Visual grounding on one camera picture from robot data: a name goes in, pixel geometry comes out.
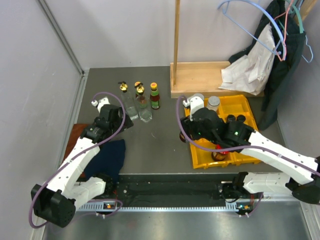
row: yellow plastic bin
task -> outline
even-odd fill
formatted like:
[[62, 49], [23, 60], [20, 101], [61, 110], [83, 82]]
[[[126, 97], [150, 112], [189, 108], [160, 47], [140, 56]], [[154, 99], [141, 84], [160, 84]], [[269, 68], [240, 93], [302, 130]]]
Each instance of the yellow plastic bin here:
[[[232, 114], [235, 117], [238, 115], [245, 116], [245, 124], [253, 127], [255, 130], [258, 130], [257, 124], [254, 118], [254, 115], [250, 109], [248, 100], [244, 95], [235, 95], [235, 96], [220, 96], [220, 105], [217, 110], [218, 116], [226, 121], [227, 116]], [[208, 98], [204, 99], [204, 105], [206, 106], [208, 102]], [[184, 109], [185, 116], [190, 115], [190, 109]], [[195, 141], [202, 147], [215, 149], [216, 146], [202, 138]], [[226, 167], [229, 164], [241, 165], [241, 164], [258, 164], [260, 160], [246, 156], [237, 152], [230, 152], [224, 161], [214, 161], [211, 157], [211, 152], [201, 150], [190, 143], [191, 156], [193, 168], [204, 168], [207, 169], [209, 167]]]

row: wooden base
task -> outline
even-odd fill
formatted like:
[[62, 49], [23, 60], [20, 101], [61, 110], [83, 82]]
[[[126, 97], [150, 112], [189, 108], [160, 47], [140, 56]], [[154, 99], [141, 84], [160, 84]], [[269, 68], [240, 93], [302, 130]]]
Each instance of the wooden base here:
[[222, 84], [221, 69], [225, 69], [229, 65], [228, 61], [178, 62], [174, 84], [174, 64], [171, 63], [171, 98], [178, 98], [182, 94], [189, 97], [196, 93], [203, 94], [205, 98], [239, 94], [246, 97], [263, 96], [263, 94], [254, 96], [247, 92], [219, 89], [218, 87]]

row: gray lid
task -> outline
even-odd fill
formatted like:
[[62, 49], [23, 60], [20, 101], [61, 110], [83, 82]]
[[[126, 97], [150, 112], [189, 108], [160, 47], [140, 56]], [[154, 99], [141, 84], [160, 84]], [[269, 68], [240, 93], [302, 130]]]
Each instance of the gray lid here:
[[202, 99], [202, 101], [205, 100], [205, 96], [203, 94], [201, 94], [201, 93], [195, 93], [192, 97], [199, 97], [199, 98]]
[[209, 104], [210, 106], [213, 106], [213, 107], [219, 106], [219, 104], [220, 104], [220, 99], [219, 99], [217, 96], [211, 96], [211, 97], [209, 97], [209, 99], [208, 99], [208, 104]]

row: wooden pole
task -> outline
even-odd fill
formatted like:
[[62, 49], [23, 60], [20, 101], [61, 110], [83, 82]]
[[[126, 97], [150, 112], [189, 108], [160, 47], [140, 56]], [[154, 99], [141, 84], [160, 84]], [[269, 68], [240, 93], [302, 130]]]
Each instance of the wooden pole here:
[[[300, 15], [302, 18], [302, 21], [305, 20], [305, 18], [308, 16], [312, 8], [316, 5], [318, 0], [304, 0], [301, 8], [300, 8]], [[297, 24], [299, 24], [297, 16], [294, 17], [294, 20]]]
[[180, 19], [180, 0], [175, 0], [175, 23], [174, 23], [174, 56], [173, 56], [173, 84], [176, 84], [178, 43], [179, 43], [179, 19]]

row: gray wall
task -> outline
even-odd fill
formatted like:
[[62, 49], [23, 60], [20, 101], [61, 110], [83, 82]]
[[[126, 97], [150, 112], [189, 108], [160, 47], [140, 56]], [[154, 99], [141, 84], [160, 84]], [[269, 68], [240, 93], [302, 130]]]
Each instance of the gray wall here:
[[0, 3], [0, 239], [24, 240], [55, 170], [80, 75], [35, 0]]
[[[246, 32], [217, 10], [221, 2], [181, 0], [180, 62], [224, 61], [251, 43]], [[260, 5], [265, 8], [269, 2], [261, 0]], [[168, 66], [173, 61], [175, 0], [47, 3], [85, 69]], [[244, 2], [232, 2], [228, 13], [252, 33], [262, 16]]]
[[[278, 111], [278, 122], [288, 147], [302, 154], [320, 156], [320, 1], [303, 26], [314, 59], [303, 59], [293, 76]], [[304, 54], [309, 57], [308, 48]]]

